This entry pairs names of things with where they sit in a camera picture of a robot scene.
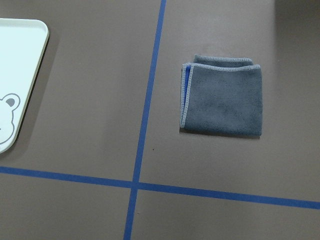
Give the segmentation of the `cream bear tray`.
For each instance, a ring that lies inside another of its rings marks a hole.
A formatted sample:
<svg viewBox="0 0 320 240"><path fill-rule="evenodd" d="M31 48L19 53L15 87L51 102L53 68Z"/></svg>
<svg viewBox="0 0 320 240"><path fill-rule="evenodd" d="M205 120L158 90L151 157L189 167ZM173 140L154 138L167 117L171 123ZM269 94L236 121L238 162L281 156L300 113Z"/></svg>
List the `cream bear tray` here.
<svg viewBox="0 0 320 240"><path fill-rule="evenodd" d="M41 20L0 20L1 153L18 137L49 35Z"/></svg>

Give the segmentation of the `grey folded cloth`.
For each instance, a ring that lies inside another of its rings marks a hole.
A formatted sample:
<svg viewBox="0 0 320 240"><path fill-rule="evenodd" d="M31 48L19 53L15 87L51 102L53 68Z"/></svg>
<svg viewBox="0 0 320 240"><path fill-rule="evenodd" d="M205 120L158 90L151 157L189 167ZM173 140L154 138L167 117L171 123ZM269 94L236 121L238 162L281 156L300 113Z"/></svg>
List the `grey folded cloth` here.
<svg viewBox="0 0 320 240"><path fill-rule="evenodd" d="M188 132L259 137L262 71L250 58L195 55L181 69L180 128Z"/></svg>

